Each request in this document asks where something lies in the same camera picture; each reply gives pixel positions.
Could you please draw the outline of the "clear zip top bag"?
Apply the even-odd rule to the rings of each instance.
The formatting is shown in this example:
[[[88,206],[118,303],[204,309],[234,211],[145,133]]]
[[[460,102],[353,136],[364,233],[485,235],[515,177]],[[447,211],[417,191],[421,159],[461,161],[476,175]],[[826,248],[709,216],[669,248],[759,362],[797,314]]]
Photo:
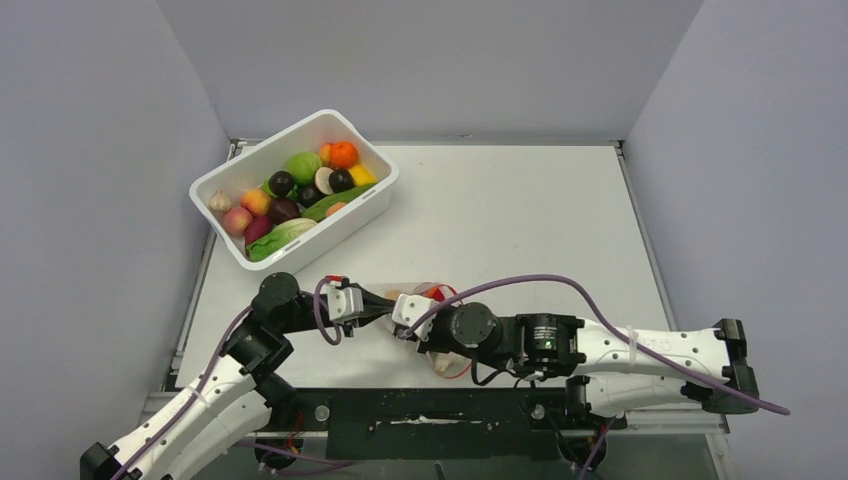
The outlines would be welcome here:
[[[445,284],[445,283],[439,283],[439,282],[383,283],[383,284],[375,284],[375,287],[376,287],[376,294],[377,295],[388,298],[390,300],[396,300],[400,294],[425,296],[424,292],[426,290],[428,290],[429,288],[437,285],[437,284]],[[454,287],[452,287],[448,284],[445,284],[445,285],[449,286],[453,290],[454,295],[457,294],[457,290]],[[467,372],[470,370],[470,368],[471,368],[471,360],[470,359],[468,359],[466,357],[462,357],[462,356],[460,356],[458,354],[454,354],[454,353],[441,353],[441,354],[449,354],[452,357],[452,359],[454,360],[454,363],[453,363],[451,369],[449,370],[448,375],[445,376],[445,377],[438,376],[431,369],[427,356],[421,355],[423,358],[425,358],[427,360],[430,369],[432,370],[432,372],[436,376],[438,376],[442,379],[445,379],[445,380],[456,380],[456,379],[459,379],[459,378],[462,378],[463,376],[465,376],[467,374]]]

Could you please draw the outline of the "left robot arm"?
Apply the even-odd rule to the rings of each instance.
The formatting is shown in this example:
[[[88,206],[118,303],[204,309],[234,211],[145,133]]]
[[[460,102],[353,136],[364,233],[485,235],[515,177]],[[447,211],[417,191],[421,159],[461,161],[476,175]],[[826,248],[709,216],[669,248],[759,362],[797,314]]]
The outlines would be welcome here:
[[[277,374],[293,353],[287,334],[335,328],[350,334],[384,315],[395,300],[351,283],[323,279],[312,293],[289,273],[273,273],[226,328],[204,370],[153,416],[111,445],[80,458],[83,479],[189,479],[246,435],[286,415],[295,389]]]

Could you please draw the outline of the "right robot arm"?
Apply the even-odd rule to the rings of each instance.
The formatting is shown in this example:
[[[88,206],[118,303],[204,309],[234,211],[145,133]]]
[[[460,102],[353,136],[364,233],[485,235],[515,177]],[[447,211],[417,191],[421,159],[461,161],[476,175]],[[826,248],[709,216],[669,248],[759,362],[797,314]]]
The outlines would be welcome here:
[[[416,342],[420,353],[456,354],[495,376],[528,383],[564,378],[571,392],[562,411],[578,427],[669,403],[697,403],[724,415],[760,408],[747,338],[736,319],[683,332],[609,328],[573,315],[497,316],[472,302],[447,306],[416,325],[430,305],[421,296],[402,296],[391,314],[395,336]]]

